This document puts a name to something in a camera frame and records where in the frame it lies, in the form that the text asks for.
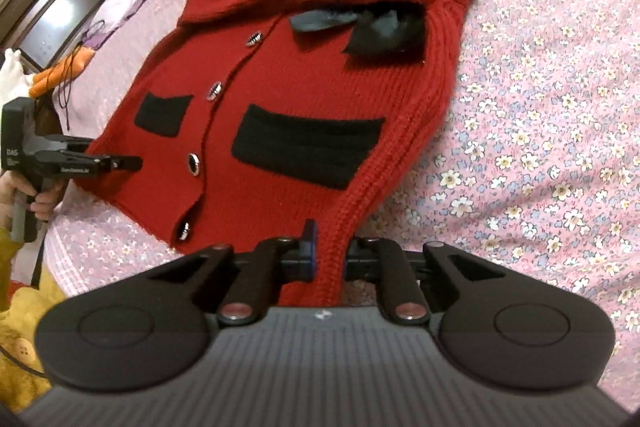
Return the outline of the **person's left hand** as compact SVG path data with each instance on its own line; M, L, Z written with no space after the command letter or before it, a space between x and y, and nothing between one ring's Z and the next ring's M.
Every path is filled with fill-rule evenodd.
M66 186L66 180L55 180L47 191L37 192L35 187L17 171L3 171L1 175L1 228L11 228L15 196L21 192L34 201L27 207L40 221L49 221L55 207L61 202Z

